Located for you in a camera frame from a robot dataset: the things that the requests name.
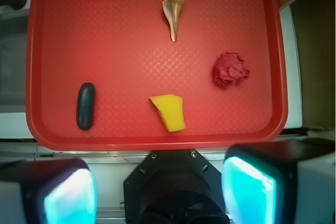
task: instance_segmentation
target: tray rim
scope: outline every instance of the tray rim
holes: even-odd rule
[[[278,57],[270,57],[270,65],[278,66],[277,72],[271,72],[271,92],[272,102],[280,106],[277,108],[278,114],[272,113],[269,123],[260,131],[253,133],[239,134],[213,134],[213,135],[183,135],[183,136],[148,136],[148,137],[92,137],[94,141],[83,142],[75,139],[79,137],[58,137],[49,132],[43,125],[41,104],[38,98],[41,97],[40,83],[35,83],[36,79],[41,79],[37,70],[41,69],[41,61],[33,57],[34,49],[41,48],[39,38],[43,29],[38,29],[36,24],[43,22],[43,1],[31,0],[31,7],[28,22],[28,45],[27,45],[27,69],[26,69],[26,119],[28,127],[35,139],[42,145],[58,151],[139,151],[139,150],[181,150],[190,148],[222,148],[243,141],[264,142],[271,141],[284,128],[288,115],[287,82],[285,70],[285,53],[283,49],[282,32],[280,24],[280,14],[277,0],[263,0],[265,15],[273,17],[272,24],[266,19],[267,35],[269,42],[269,54]],[[104,143],[106,139],[117,140],[115,143]],[[145,143],[135,141],[138,138],[146,139]]]

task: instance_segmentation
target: conch shell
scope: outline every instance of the conch shell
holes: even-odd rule
[[[173,42],[176,42],[178,18],[183,8],[184,0],[165,0],[162,2],[163,11],[168,19],[170,34]]]

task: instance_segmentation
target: red tray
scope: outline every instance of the red tray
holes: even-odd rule
[[[32,0],[27,121],[54,150],[168,150],[270,141],[287,118],[276,0],[185,0],[177,42],[163,0]],[[237,52],[250,79],[213,81],[222,52]],[[96,87],[93,127],[76,124],[80,86]],[[183,97],[186,129],[168,132],[149,100]]]

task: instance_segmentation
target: red crumpled paper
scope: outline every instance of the red crumpled paper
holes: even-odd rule
[[[225,52],[219,57],[215,66],[215,81],[226,89],[236,81],[248,80],[250,70],[244,67],[244,60],[235,52]]]

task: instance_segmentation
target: screw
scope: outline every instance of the screw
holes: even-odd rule
[[[196,154],[195,151],[191,152],[190,155],[191,155],[191,157],[193,157],[193,158],[195,158],[195,157],[197,156],[197,154]]]

